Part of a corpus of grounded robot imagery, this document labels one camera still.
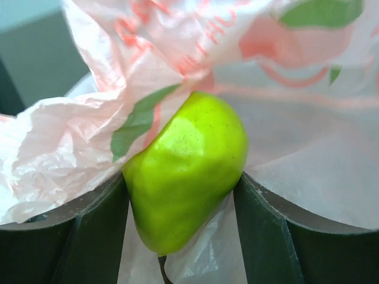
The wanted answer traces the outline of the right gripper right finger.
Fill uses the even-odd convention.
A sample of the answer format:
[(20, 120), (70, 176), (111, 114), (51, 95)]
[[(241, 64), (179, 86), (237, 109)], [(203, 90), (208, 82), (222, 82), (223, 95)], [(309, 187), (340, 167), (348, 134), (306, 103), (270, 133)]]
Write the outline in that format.
[(233, 194), (248, 283), (378, 283), (378, 230), (321, 217), (247, 174)]

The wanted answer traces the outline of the small yellow fruit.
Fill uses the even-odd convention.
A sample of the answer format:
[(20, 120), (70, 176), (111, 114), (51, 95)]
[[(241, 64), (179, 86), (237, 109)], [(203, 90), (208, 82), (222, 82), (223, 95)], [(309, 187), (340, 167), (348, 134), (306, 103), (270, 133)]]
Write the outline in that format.
[(239, 181), (249, 139), (224, 100), (194, 92), (123, 167), (137, 232), (159, 256), (182, 249)]

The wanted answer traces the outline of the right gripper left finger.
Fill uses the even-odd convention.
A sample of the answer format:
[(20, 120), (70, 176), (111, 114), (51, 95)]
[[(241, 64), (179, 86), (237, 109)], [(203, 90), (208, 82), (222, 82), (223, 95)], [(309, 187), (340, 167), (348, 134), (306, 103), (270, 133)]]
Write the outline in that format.
[(129, 207), (121, 173), (81, 197), (1, 226), (1, 283), (117, 283)]

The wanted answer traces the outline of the pink plastic bag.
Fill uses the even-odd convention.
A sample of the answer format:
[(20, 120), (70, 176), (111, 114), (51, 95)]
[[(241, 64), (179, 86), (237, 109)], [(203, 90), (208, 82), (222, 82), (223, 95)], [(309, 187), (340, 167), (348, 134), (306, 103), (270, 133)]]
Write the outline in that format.
[[(244, 174), (321, 217), (378, 230), (377, 1), (64, 1), (90, 75), (1, 116), (1, 226), (93, 191), (193, 90), (249, 135)], [(232, 193), (158, 260), (128, 207), (117, 283), (248, 283)]]

